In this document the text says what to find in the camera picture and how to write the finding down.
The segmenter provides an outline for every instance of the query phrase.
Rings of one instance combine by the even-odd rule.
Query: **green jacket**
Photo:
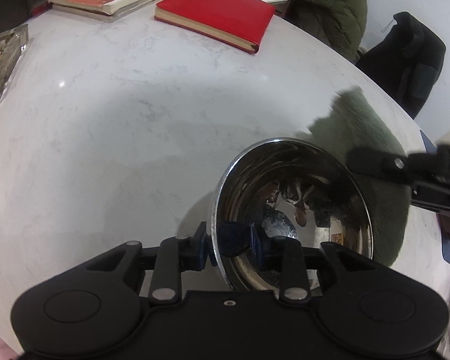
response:
[[[367,0],[294,0],[286,19],[354,62],[367,23]]]

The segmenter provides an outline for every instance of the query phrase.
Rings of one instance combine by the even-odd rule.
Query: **table surface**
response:
[[[48,11],[0,103],[0,335],[27,288],[127,240],[192,234],[234,157],[296,137],[355,85],[407,152],[418,126],[375,83],[275,17],[249,55],[153,20],[145,7],[108,24]],[[412,207],[393,265],[450,299],[450,265],[431,212]],[[184,288],[222,289],[216,270]]]

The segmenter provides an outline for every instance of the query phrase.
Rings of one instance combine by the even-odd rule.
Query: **black backpack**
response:
[[[383,42],[368,51],[356,67],[369,76],[413,119],[422,109],[442,71],[445,44],[408,12]]]

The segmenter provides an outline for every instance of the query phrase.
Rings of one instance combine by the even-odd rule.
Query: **red book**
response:
[[[155,19],[255,54],[274,12],[261,0],[163,0]]]

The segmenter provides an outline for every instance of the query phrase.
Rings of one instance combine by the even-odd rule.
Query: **metal bowl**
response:
[[[322,149],[297,139],[268,139],[241,152],[220,179],[207,223],[229,284],[237,290],[277,290],[280,273],[259,271],[248,252],[220,256],[217,224],[226,220],[253,221],[270,237],[293,237],[302,246],[333,241],[373,255],[370,217],[350,173]],[[316,273],[308,277],[311,288],[318,287]]]

